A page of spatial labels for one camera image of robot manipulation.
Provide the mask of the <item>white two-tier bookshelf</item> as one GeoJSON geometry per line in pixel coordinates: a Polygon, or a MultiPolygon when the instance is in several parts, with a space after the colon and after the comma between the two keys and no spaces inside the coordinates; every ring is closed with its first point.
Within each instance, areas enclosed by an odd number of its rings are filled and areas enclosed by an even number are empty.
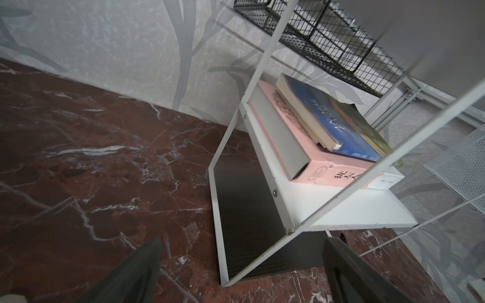
{"type": "Polygon", "coordinates": [[[319,244],[330,231],[418,227],[414,215],[391,192],[391,163],[484,100],[483,1],[338,1],[356,25],[372,34],[398,69],[451,94],[429,122],[389,155],[362,157],[321,151],[296,120],[318,112],[286,106],[289,82],[261,81],[277,43],[314,60],[329,73],[370,92],[367,83],[341,67],[320,44],[323,14],[331,1],[236,1],[236,11],[271,39],[210,163],[208,174],[221,284],[319,266],[319,244]]]}

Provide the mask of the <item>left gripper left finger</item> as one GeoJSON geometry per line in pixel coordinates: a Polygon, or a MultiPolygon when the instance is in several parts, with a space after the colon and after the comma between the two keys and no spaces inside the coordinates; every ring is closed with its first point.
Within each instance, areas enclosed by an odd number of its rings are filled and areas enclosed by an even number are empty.
{"type": "Polygon", "coordinates": [[[152,302],[162,253],[160,239],[152,239],[75,301],[152,302]]]}

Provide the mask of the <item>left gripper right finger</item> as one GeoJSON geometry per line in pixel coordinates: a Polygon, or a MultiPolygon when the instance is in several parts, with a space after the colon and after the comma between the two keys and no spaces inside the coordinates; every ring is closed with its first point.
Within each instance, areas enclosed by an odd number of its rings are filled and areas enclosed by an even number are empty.
{"type": "Polygon", "coordinates": [[[333,302],[412,302],[339,238],[323,244],[323,261],[333,302]]]}

